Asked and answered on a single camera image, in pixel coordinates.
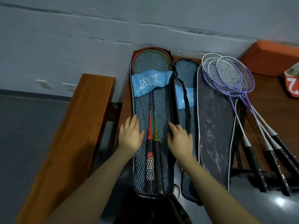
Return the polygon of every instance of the orange cushion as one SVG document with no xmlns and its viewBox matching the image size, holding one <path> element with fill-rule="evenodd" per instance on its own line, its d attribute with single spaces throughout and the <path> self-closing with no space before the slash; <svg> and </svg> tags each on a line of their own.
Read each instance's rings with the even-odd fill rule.
<svg viewBox="0 0 299 224">
<path fill-rule="evenodd" d="M 245 52 L 241 62 L 252 73 L 275 77 L 299 62 L 299 49 L 271 41 L 258 40 Z"/>
</svg>

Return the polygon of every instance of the red sign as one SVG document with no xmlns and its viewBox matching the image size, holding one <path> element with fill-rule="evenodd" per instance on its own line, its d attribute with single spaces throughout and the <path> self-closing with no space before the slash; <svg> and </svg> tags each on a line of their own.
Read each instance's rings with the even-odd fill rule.
<svg viewBox="0 0 299 224">
<path fill-rule="evenodd" d="M 299 98 L 299 80 L 296 77 L 285 76 L 286 89 L 292 97 Z"/>
</svg>

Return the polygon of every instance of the mesh racket bag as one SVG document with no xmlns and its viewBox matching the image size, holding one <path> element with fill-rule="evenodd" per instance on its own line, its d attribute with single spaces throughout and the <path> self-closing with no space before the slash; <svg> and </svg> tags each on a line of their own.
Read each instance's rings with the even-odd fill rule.
<svg viewBox="0 0 299 224">
<path fill-rule="evenodd" d="M 148 47 L 132 57 L 130 70 L 133 113 L 145 135 L 133 157 L 133 185 L 138 195 L 162 198 L 173 191 L 175 159 L 167 146 L 168 122 L 173 122 L 169 82 L 173 82 L 170 52 Z"/>
<path fill-rule="evenodd" d="M 176 75 L 174 77 L 174 89 L 176 97 L 176 110 L 174 110 L 175 122 L 192 134 L 193 156 L 199 160 L 198 121 L 196 106 L 196 78 L 199 65 L 189 59 L 180 59 L 175 64 Z M 201 205 L 200 198 L 190 180 L 188 174 L 182 169 L 181 193 L 187 200 Z"/>
<path fill-rule="evenodd" d="M 237 109 L 238 99 L 232 98 Z M 241 140 L 240 129 L 229 98 L 197 74 L 197 111 L 200 164 L 228 191 L 234 152 Z"/>
</svg>

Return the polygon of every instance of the painted concrete wall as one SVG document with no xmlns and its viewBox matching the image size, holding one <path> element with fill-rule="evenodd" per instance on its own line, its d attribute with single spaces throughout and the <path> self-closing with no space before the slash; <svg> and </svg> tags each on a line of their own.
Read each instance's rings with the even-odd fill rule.
<svg viewBox="0 0 299 224">
<path fill-rule="evenodd" d="M 116 78 L 133 50 L 240 56 L 257 39 L 299 44 L 299 0 L 0 0 L 0 89 L 72 96 L 82 73 Z M 36 79 L 47 80 L 45 90 Z"/>
</svg>

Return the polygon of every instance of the white number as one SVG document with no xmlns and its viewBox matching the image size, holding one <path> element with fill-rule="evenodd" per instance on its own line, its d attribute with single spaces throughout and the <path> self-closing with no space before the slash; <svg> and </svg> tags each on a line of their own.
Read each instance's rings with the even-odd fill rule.
<svg viewBox="0 0 299 224">
<path fill-rule="evenodd" d="M 287 80 L 289 82 L 291 82 L 290 85 L 289 85 L 289 91 L 291 91 L 293 94 L 299 95 L 299 91 L 298 90 L 293 90 L 293 86 L 294 86 L 294 84 L 296 82 L 296 79 L 288 77 Z"/>
</svg>

